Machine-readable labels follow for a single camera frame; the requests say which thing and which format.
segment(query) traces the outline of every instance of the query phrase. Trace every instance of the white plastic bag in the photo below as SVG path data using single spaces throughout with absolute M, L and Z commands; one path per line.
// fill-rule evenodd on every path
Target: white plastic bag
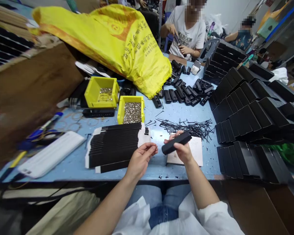
M 272 71 L 274 76 L 269 80 L 269 82 L 273 82 L 274 80 L 280 80 L 283 84 L 287 85 L 287 70 L 286 68 L 279 68 Z
M 215 26 L 213 27 L 212 32 L 216 32 L 219 35 L 219 38 L 222 36 L 223 28 L 226 26 L 226 25 L 222 25 L 220 16 L 221 14 L 217 14 L 217 15 L 210 14 L 205 19 L 206 31 L 208 32 L 212 22 L 215 22 Z

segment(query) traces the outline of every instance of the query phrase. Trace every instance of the white t-shirt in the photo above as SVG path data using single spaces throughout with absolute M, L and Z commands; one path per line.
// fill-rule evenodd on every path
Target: white t-shirt
M 166 23 L 174 24 L 181 45 L 193 50 L 203 49 L 206 37 L 205 21 L 200 17 L 198 22 L 187 30 L 185 26 L 185 9 L 186 6 L 175 7 Z M 169 52 L 183 58 L 175 40 L 173 40 Z M 188 54 L 186 59 L 191 61 L 191 55 Z
M 142 196 L 122 214 L 112 235 L 244 235 L 228 213 L 228 205 L 217 202 L 198 210 L 190 192 L 179 206 L 179 218 L 149 225 L 150 208 Z

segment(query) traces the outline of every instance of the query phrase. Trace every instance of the blue table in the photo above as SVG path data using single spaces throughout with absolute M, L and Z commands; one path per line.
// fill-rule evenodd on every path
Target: blue table
M 201 71 L 194 76 L 181 75 L 181 79 L 186 82 L 187 85 L 193 86 L 198 78 L 203 75 L 203 67 Z M 172 86 L 164 86 L 164 89 L 174 89 Z M 178 122 L 180 119 L 188 121 L 206 121 L 211 119 L 215 126 L 215 119 L 210 110 L 210 105 L 206 103 L 203 107 L 200 104 L 195 107 L 186 106 L 184 103 L 171 103 L 165 104 L 163 102 L 164 109 L 156 109 L 152 100 L 148 100 L 146 96 L 141 93 L 137 93 L 137 96 L 143 96 L 145 101 L 145 123 L 155 120 L 156 115 L 161 113 L 157 118 L 170 119 L 170 121 Z M 117 125 L 117 111 L 114 117 L 99 118 L 99 119 L 81 119 L 82 110 L 65 109 L 64 115 L 57 122 L 55 129 L 67 131 L 77 131 L 78 134 L 87 138 L 89 133 L 93 133 L 94 129 L 102 126 Z M 163 155 L 161 146 L 163 140 L 169 137 L 169 134 L 162 127 L 149 126 L 151 130 L 152 141 L 159 146 L 159 153 L 155 155 L 149 162 L 146 174 L 142 177 L 142 180 L 186 180 L 187 175 L 184 166 L 179 165 L 166 165 L 167 157 Z M 219 161 L 217 156 L 216 147 L 219 146 L 217 143 L 216 133 L 211 134 L 211 141 L 207 143 L 205 140 L 202 141 L 203 146 L 203 163 L 202 171 L 209 180 L 220 180 L 223 179 L 220 173 Z M 106 172 L 102 174 L 96 174 L 94 169 L 85 168 L 85 154 L 86 154 L 86 142 L 79 146 L 74 152 L 66 157 L 60 164 L 58 164 L 53 170 L 51 170 L 45 176 L 31 180 L 31 182 L 53 182 L 53 181 L 106 181 L 106 180 L 120 180 L 125 175 L 126 168 Z M 6 170 L 11 163 L 8 163 L 1 171 L 0 176 Z M 9 182 L 16 174 L 17 170 L 14 170 L 4 182 Z M 22 182 L 29 181 L 29 178 L 24 178 Z

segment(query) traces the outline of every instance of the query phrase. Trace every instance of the person's lap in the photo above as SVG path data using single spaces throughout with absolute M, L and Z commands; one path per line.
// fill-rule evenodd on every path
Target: person's lap
M 146 204 L 150 205 L 149 225 L 151 229 L 162 222 L 178 218 L 178 209 L 181 202 L 190 192 L 189 184 L 182 184 L 167 189 L 162 199 L 161 189 L 153 185 L 137 185 L 126 206 L 128 208 L 144 196 Z

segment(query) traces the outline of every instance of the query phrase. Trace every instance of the yellow plastic bin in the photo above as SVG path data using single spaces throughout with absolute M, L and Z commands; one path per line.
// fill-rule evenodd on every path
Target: yellow plastic bin
M 112 88 L 112 94 L 110 96 L 100 94 L 101 88 Z M 116 78 L 91 77 L 85 91 L 85 99 L 89 108 L 116 108 L 119 91 Z
M 118 110 L 118 123 L 123 124 L 124 114 L 125 114 L 125 103 L 141 103 L 141 122 L 145 122 L 144 114 L 144 97 L 143 96 L 121 96 Z

